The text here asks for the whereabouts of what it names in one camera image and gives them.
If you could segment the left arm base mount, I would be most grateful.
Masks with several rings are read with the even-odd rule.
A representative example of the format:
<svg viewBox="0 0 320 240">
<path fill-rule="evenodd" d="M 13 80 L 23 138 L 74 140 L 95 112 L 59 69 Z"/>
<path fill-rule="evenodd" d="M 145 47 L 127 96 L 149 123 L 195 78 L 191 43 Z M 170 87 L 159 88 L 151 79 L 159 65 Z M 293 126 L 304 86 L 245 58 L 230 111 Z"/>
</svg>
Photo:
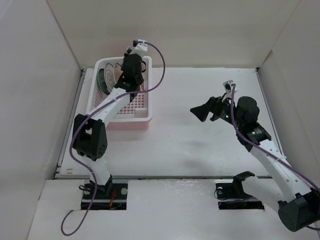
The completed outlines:
<svg viewBox="0 0 320 240">
<path fill-rule="evenodd" d="M 81 210 L 87 210 L 93 193 L 94 187 L 90 183 L 85 183 L 78 187 L 82 191 Z M 90 210 L 122 211 L 127 209 L 128 184 L 116 182 L 112 184 L 108 195 L 97 192 Z"/>
</svg>

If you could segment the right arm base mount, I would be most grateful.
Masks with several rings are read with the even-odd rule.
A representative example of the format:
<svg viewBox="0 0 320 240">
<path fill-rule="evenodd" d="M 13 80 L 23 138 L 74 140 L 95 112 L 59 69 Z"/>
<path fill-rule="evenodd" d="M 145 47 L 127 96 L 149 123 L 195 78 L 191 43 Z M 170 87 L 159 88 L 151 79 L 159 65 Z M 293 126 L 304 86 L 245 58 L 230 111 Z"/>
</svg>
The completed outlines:
<svg viewBox="0 0 320 240">
<path fill-rule="evenodd" d="M 233 183 L 215 181 L 214 197 L 218 200 L 219 210 L 264 210 L 264 204 L 257 198 L 244 193 Z"/>
</svg>

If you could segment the white plate with flower emblem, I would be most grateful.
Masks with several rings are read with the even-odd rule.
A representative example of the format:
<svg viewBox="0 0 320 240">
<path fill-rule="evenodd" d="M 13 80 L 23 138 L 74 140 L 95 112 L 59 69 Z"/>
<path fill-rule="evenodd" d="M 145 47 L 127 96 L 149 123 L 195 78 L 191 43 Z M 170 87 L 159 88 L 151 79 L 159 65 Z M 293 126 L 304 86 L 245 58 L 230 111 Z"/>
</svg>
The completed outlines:
<svg viewBox="0 0 320 240">
<path fill-rule="evenodd" d="M 114 66 L 111 63 L 106 63 L 104 66 L 104 81 L 107 93 L 110 94 L 116 85 Z"/>
</svg>

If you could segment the dark teal patterned plate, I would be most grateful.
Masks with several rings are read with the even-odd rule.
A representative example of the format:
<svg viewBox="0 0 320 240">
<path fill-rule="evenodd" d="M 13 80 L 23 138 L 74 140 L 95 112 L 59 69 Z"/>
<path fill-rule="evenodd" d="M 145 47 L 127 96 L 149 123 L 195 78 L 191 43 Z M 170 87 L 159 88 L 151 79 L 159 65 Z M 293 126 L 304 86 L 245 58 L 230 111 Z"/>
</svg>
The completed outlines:
<svg viewBox="0 0 320 240">
<path fill-rule="evenodd" d="M 105 82 L 105 73 L 104 73 L 104 69 L 101 68 L 99 69 L 99 71 L 97 72 L 97 85 L 99 87 L 99 89 L 106 95 L 109 95 L 109 91 Z"/>
</svg>

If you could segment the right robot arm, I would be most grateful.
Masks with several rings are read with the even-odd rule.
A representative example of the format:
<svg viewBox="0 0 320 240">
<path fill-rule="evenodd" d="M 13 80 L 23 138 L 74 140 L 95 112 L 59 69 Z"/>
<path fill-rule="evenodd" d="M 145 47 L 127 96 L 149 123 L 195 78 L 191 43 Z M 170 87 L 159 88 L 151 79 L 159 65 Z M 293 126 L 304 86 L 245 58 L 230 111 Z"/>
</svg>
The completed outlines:
<svg viewBox="0 0 320 240">
<path fill-rule="evenodd" d="M 210 97 L 206 103 L 191 108 L 190 112 L 201 122 L 212 113 L 212 122 L 221 119 L 229 124 L 235 123 L 239 130 L 236 134 L 239 142 L 277 184 L 277 189 L 269 188 L 252 172 L 245 171 L 233 177 L 231 191 L 235 196 L 249 195 L 264 202 L 291 232 L 320 220 L 319 191 L 290 169 L 271 135 L 258 123 L 260 109 L 253 98 L 240 97 L 237 105 L 232 106 L 228 98 Z"/>
</svg>

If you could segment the orange sunburst plate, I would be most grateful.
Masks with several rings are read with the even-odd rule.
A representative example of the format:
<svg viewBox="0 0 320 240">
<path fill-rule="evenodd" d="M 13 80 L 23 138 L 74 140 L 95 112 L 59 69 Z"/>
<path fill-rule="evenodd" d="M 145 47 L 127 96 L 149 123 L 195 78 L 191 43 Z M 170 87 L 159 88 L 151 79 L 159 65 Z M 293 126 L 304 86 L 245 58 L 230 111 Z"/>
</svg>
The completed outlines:
<svg viewBox="0 0 320 240">
<path fill-rule="evenodd" d="M 114 76 L 114 83 L 116 84 L 122 75 L 122 65 L 120 63 L 115 63 L 113 66 L 113 76 Z"/>
</svg>

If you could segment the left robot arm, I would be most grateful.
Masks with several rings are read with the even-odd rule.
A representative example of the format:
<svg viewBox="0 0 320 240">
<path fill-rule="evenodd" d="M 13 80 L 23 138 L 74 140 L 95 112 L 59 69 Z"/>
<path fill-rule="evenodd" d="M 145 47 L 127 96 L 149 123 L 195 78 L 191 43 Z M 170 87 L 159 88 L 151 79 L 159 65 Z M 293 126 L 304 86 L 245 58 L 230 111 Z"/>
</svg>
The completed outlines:
<svg viewBox="0 0 320 240">
<path fill-rule="evenodd" d="M 104 156 L 108 147 L 106 126 L 141 92 L 144 53 L 126 53 L 121 75 L 104 101 L 89 113 L 74 118 L 69 147 L 71 158 L 90 174 L 92 191 L 100 198 L 111 195 L 113 179 Z"/>
</svg>

